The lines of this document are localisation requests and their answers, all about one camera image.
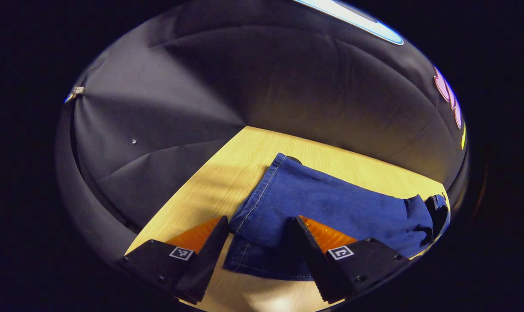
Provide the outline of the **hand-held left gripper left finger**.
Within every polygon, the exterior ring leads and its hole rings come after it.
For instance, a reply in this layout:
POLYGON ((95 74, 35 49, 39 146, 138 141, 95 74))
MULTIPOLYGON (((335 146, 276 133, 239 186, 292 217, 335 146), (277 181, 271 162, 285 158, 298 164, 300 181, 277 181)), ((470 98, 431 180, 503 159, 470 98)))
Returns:
POLYGON ((157 292, 195 305, 204 298, 228 233, 228 218, 218 216, 167 241, 150 239, 116 264, 157 292))

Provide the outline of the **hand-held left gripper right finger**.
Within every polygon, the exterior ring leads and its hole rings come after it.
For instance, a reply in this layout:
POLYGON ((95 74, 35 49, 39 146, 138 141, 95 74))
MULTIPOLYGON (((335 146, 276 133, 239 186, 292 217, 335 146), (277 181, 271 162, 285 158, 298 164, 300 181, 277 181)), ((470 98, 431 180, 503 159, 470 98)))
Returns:
POLYGON ((329 304, 369 292, 410 263, 373 237, 357 240, 303 215, 295 216, 295 234, 320 296, 329 304))

